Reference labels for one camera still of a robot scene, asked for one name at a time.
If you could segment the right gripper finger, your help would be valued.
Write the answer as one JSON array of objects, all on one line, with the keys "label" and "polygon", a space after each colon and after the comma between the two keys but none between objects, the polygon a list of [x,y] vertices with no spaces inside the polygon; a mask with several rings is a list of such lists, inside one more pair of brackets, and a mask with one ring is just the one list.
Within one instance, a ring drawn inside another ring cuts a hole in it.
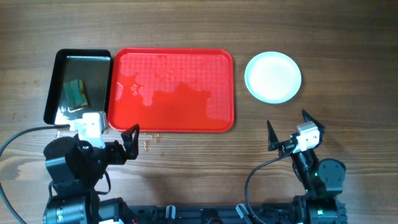
[{"label": "right gripper finger", "polygon": [[302,116],[303,116],[304,121],[306,121],[306,122],[312,121],[315,124],[315,126],[318,128],[318,130],[320,132],[320,137],[322,137],[324,135],[325,126],[323,124],[321,124],[318,120],[313,118],[306,110],[302,110]]},{"label": "right gripper finger", "polygon": [[267,130],[268,130],[268,151],[278,150],[279,140],[269,120],[267,120]]}]

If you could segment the light blue plate top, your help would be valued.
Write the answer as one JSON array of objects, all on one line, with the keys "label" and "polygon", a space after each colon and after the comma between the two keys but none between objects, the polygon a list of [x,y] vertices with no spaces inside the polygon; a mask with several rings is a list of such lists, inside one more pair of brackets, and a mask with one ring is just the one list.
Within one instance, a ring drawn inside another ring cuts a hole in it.
[{"label": "light blue plate top", "polygon": [[280,52],[263,52],[248,62],[244,81],[253,97],[268,104],[281,104],[300,90],[302,73],[297,63]]}]

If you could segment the green yellow sponge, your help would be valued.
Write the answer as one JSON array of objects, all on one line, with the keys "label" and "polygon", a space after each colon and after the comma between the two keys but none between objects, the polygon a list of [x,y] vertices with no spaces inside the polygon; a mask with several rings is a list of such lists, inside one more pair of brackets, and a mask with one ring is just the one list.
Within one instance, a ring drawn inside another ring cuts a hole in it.
[{"label": "green yellow sponge", "polygon": [[82,80],[75,79],[70,82],[65,82],[63,84],[63,89],[70,111],[75,111],[90,105],[85,94],[85,87]]}]

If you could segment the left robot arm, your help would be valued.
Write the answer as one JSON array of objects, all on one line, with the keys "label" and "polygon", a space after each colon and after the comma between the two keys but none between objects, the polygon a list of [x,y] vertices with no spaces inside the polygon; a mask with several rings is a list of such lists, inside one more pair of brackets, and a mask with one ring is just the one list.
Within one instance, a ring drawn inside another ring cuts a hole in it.
[{"label": "left robot arm", "polygon": [[138,223],[137,215],[122,198],[100,201],[95,185],[108,178],[109,165],[123,165],[139,154],[139,125],[121,133],[123,142],[107,142],[96,147],[78,136],[62,137],[44,149],[45,166],[52,178],[44,223]]}]

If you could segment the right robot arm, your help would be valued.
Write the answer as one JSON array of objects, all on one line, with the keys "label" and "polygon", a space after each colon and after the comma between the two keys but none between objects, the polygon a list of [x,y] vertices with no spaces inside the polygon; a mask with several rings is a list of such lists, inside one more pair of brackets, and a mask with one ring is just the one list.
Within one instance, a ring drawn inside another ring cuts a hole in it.
[{"label": "right robot arm", "polygon": [[315,149],[323,141],[325,127],[302,110],[304,123],[289,140],[280,142],[270,123],[267,124],[269,151],[279,157],[290,156],[292,168],[305,189],[290,203],[264,204],[260,215],[268,223],[347,223],[345,204],[338,201],[343,192],[346,166],[336,159],[319,160]]}]

